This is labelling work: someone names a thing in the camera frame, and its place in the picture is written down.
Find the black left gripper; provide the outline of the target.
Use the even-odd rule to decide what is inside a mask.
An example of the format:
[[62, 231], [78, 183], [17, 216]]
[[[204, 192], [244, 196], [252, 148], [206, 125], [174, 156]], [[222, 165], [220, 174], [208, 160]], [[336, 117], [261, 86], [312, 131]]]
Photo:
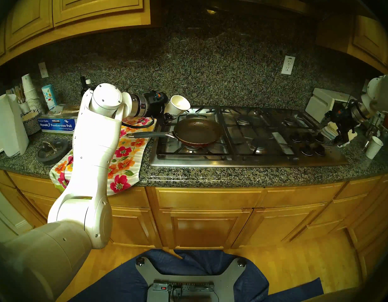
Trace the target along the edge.
[[164, 122], [172, 122], [174, 116], [165, 112], [165, 106], [169, 101], [168, 96], [156, 90], [144, 94], [146, 108], [144, 117], [160, 118], [163, 115]]

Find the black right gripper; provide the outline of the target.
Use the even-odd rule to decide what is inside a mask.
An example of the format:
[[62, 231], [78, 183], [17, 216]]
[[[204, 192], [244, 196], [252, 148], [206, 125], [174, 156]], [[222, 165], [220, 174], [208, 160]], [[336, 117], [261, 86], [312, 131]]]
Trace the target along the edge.
[[326, 118], [337, 126], [333, 144], [338, 144], [339, 147], [348, 145], [348, 133], [354, 133], [354, 119], [350, 108], [346, 108], [342, 103], [334, 103], [332, 109], [326, 112]]

